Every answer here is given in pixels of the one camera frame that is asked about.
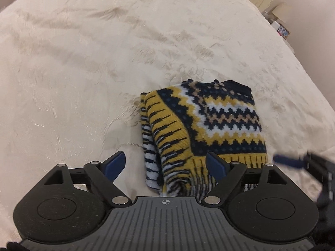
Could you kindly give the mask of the cream textured bedspread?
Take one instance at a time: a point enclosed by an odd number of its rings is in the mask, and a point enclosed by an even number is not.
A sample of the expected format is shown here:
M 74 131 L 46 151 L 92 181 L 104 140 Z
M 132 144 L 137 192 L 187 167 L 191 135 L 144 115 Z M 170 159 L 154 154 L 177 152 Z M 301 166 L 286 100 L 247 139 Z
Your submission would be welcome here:
M 193 79 L 249 86 L 267 153 L 334 159 L 334 110 L 248 0 L 16 0 L 1 12 L 1 245 L 16 204 L 56 164 L 117 151 L 145 183 L 140 94 Z

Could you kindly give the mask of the navy yellow patterned knit sweater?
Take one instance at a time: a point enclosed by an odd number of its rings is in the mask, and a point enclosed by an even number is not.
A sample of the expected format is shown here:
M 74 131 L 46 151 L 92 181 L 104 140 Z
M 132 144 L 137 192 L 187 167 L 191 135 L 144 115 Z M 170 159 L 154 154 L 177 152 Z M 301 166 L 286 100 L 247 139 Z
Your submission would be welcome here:
M 251 89 L 235 81 L 196 82 L 140 96 L 146 183 L 161 196 L 201 200 L 216 185 L 206 168 L 213 152 L 249 168 L 267 163 Z

